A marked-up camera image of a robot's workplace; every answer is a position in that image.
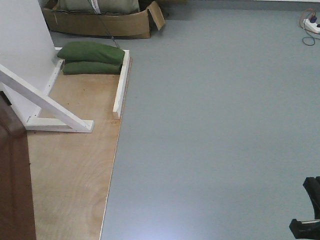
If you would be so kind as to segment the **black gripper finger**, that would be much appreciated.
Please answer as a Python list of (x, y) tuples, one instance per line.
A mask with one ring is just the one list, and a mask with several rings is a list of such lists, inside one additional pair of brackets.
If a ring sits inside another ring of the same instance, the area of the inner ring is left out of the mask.
[(309, 240), (319, 240), (320, 239), (320, 220), (307, 220), (298, 221), (297, 219), (292, 219), (289, 225), (295, 239), (309, 239)]
[(303, 182), (310, 201), (313, 206), (314, 218), (320, 218), (320, 177), (307, 177)]

